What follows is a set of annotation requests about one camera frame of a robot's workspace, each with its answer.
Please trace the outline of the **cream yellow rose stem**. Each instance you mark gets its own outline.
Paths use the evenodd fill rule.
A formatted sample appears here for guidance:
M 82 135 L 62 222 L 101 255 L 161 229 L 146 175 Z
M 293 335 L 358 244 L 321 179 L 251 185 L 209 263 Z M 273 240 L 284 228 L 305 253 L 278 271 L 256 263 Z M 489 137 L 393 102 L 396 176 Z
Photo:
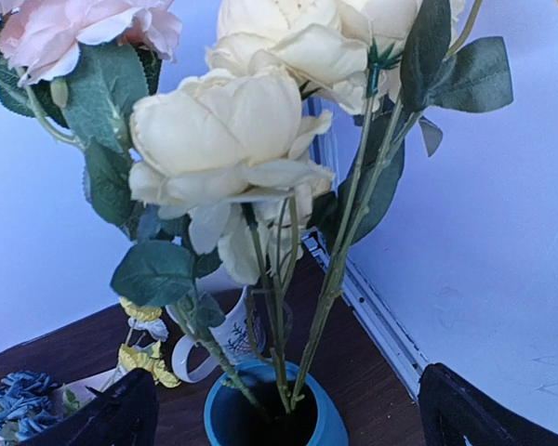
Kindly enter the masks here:
M 430 107 L 484 113 L 512 102 L 499 36 L 455 29 L 460 1 L 224 1 L 208 72 L 143 98 L 129 120 L 134 199 L 180 220 L 189 246 L 146 243 L 113 289 L 174 305 L 213 355 L 221 314 L 195 289 L 216 254 L 264 296 L 280 405 L 295 412 L 340 296 L 350 249 L 385 217 L 405 138 Z

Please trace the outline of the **small yellow flower stem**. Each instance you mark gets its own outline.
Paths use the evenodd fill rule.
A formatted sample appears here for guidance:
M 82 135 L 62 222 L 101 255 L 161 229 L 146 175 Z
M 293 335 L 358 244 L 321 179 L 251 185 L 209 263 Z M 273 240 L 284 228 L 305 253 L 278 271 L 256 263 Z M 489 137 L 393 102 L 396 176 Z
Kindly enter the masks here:
M 100 390 L 139 368 L 146 370 L 156 385 L 178 387 L 180 380 L 169 370 L 164 359 L 163 347 L 169 331 L 162 319 L 163 309 L 140 307 L 123 296 L 119 297 L 119 303 L 127 315 L 129 330 L 126 340 L 118 348 L 116 366 Z

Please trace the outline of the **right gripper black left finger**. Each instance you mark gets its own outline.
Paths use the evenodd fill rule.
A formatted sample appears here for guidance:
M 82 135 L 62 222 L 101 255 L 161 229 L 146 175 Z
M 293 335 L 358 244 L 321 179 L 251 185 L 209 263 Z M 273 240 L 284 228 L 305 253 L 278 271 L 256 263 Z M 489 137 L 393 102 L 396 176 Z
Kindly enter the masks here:
M 152 375 L 134 369 L 73 415 L 25 441 L 27 445 L 153 445 L 159 399 Z

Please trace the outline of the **pink wrapping paper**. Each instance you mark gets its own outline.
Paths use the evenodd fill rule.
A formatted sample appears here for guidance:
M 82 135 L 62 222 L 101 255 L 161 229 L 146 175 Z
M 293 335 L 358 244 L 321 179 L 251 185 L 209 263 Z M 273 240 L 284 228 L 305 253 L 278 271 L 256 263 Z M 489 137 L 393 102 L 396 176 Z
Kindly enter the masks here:
M 61 421 L 93 399 L 94 395 L 87 390 L 84 383 L 70 383 L 52 391 L 50 395 L 52 409 L 50 412 Z

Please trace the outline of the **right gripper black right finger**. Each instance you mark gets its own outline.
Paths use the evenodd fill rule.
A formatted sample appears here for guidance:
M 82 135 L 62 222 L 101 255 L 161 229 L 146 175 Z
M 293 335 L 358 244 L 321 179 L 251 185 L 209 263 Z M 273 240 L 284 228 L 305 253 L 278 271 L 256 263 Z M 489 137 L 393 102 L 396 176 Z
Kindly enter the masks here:
M 442 363 L 424 369 L 418 406 L 428 445 L 558 445 L 558 434 L 506 409 Z

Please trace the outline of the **blue hydrangea stem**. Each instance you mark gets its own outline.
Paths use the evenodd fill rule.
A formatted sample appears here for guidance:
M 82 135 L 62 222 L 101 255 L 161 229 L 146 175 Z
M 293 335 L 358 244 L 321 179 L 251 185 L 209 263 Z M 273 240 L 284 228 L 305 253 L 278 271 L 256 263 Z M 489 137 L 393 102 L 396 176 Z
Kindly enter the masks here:
M 0 380 L 0 445 L 17 445 L 64 418 L 83 403 L 49 374 L 10 373 Z

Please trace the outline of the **pink peony stem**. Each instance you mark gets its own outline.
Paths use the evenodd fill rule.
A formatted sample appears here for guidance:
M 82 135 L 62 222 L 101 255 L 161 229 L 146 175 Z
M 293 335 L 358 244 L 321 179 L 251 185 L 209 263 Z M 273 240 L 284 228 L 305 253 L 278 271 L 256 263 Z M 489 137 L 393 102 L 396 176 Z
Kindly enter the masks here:
M 1 104 L 82 153 L 87 202 L 129 239 L 148 204 L 135 114 L 181 33 L 167 1 L 0 1 Z

